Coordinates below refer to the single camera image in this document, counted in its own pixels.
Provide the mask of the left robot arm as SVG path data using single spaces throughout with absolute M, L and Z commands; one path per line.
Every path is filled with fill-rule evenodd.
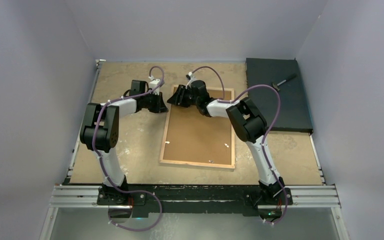
M 155 114 L 167 113 L 160 92 L 163 85 L 164 81 L 158 78 L 150 82 L 132 80 L 130 89 L 121 97 L 86 106 L 79 139 L 95 153 L 104 176 L 103 184 L 111 188 L 109 197 L 118 205 L 126 203 L 130 193 L 116 153 L 120 119 L 143 109 Z

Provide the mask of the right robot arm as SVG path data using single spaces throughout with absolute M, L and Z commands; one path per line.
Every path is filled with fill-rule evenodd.
M 191 86 L 179 85 L 167 102 L 183 108 L 195 106 L 206 117 L 228 118 L 236 136 L 246 143 L 252 154 L 262 200 L 272 204 L 280 198 L 281 193 L 288 196 L 266 141 L 272 127 L 268 126 L 266 119 L 249 97 L 233 101 L 220 100 L 210 96 L 204 81 L 196 80 Z

